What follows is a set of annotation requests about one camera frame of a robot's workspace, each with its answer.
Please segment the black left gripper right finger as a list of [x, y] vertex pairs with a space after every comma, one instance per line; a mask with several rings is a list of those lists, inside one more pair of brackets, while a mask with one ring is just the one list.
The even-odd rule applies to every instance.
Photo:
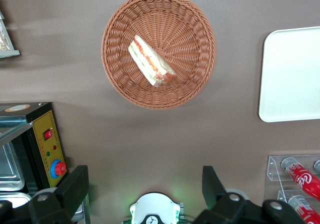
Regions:
[[226, 191], [212, 166], [202, 168], [202, 195], [207, 209], [194, 224], [303, 224], [304, 220], [287, 203], [265, 200], [262, 206], [241, 194]]

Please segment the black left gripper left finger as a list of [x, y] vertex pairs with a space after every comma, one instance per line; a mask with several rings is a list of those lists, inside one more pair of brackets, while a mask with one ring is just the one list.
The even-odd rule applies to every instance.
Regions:
[[54, 190], [39, 191], [29, 202], [13, 208], [10, 201], [0, 202], [2, 224], [71, 224], [72, 217], [89, 191], [86, 165], [77, 166]]

